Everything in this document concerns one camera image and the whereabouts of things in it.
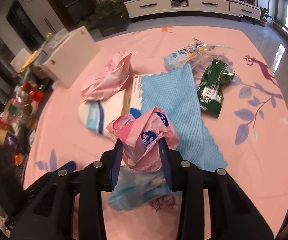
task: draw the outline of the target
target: silver screw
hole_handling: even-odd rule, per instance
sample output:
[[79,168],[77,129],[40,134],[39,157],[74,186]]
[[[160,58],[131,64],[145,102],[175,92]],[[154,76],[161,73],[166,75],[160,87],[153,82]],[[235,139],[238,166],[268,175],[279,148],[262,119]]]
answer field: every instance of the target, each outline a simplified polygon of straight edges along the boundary
[[97,162],[93,163],[93,166],[96,167],[96,168],[100,168],[100,167],[103,166],[103,163],[100,162],[100,161],[97,161]]
[[226,171],[224,169],[218,169],[217,170],[217,173],[221,176],[225,175],[226,174]]
[[181,166],[186,168],[189,167],[189,165],[191,165],[191,163],[189,163],[189,161],[181,161]]
[[67,171],[66,170],[60,170],[57,175],[59,175],[60,177],[63,177],[67,174]]

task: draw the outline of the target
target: green foil packet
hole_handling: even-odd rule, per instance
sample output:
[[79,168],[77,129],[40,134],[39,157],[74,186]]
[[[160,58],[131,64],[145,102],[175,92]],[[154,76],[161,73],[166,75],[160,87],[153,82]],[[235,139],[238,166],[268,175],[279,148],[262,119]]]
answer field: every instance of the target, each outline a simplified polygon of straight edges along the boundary
[[224,100],[222,89],[234,75],[235,71],[221,60],[213,60],[205,69],[197,88],[197,96],[203,112],[218,118]]

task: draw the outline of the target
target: drawer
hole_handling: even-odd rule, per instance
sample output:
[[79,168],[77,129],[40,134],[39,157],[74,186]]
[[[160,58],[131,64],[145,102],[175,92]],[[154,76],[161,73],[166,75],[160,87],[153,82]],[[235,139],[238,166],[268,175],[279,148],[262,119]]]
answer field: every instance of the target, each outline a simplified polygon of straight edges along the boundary
[[132,16],[141,16],[150,12],[171,9],[171,0],[137,0],[125,4],[128,14]]
[[261,17],[261,11],[251,6],[247,6],[240,3],[230,2],[230,9],[229,11],[232,13],[240,14],[255,18],[257,20]]
[[188,0],[190,8],[201,9],[201,11],[225,11],[229,12],[229,1],[225,0]]

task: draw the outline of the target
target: black drawer handle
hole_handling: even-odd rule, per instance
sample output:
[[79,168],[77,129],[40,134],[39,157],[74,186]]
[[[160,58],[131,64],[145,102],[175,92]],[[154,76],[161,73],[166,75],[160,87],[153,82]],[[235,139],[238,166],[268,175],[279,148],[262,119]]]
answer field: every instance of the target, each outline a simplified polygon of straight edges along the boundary
[[250,11],[246,11],[246,10],[243,10],[243,9],[241,9],[241,11],[244,11],[244,12],[248,12],[248,13],[253,13],[253,12],[250,12]]
[[209,4],[209,5],[215,5],[215,6],[218,5],[218,3],[209,3],[209,2],[202,2],[202,4]]
[[157,5],[157,3],[152,3],[152,4],[147,4],[147,5],[141,5],[140,8],[148,7],[148,6],[155,6],[155,5]]

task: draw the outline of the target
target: pink plastic wrapper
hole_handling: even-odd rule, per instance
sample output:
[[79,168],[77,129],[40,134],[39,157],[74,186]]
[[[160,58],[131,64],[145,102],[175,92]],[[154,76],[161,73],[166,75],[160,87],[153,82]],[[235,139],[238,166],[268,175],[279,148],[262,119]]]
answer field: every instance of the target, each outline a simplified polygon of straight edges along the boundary
[[114,54],[102,72],[94,74],[84,82],[83,98],[94,101],[105,100],[131,85],[130,60],[133,53],[124,50]]
[[158,107],[135,119],[131,114],[121,115],[111,122],[108,134],[124,146],[123,161],[136,171],[158,171],[162,167],[158,141],[165,137],[170,149],[175,150],[179,137],[166,113]]

